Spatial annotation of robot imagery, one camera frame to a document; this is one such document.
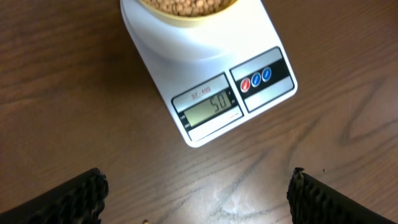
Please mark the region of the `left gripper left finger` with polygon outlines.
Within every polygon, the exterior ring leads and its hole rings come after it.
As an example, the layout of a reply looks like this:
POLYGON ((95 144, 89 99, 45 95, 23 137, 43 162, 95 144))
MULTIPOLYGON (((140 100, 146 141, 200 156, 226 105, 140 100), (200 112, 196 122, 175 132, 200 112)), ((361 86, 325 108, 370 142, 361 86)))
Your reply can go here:
POLYGON ((90 169, 26 203, 1 213, 1 223, 99 224, 109 194, 106 176, 90 169))

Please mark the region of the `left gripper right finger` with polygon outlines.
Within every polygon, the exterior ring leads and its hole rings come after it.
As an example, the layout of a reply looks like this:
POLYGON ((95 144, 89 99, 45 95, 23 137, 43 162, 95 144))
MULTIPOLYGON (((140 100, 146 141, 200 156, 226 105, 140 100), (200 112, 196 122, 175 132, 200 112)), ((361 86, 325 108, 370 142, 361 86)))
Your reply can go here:
POLYGON ((296 167, 287 200, 293 224, 396 224, 296 167))

